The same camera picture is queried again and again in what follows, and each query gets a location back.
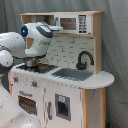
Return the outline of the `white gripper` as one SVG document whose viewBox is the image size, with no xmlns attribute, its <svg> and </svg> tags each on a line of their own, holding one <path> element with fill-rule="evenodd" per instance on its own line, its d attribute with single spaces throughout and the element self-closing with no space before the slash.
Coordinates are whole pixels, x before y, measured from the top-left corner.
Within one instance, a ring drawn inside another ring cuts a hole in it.
<svg viewBox="0 0 128 128">
<path fill-rule="evenodd" d="M 52 25 L 49 25 L 49 28 L 52 32 L 60 32 L 60 31 L 63 31 L 63 27 L 61 26 L 52 26 Z"/>
</svg>

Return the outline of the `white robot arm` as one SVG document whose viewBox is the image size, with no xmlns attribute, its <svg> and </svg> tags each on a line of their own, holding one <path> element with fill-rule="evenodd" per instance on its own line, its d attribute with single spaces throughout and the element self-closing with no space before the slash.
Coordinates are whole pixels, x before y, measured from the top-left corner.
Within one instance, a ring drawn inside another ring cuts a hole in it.
<svg viewBox="0 0 128 128">
<path fill-rule="evenodd" d="M 1 77 L 12 69 L 15 58 L 45 57 L 53 32 L 62 30 L 61 26 L 36 22 L 24 24 L 21 33 L 0 34 L 0 128 L 41 128 L 38 117 L 23 110 L 3 87 Z"/>
</svg>

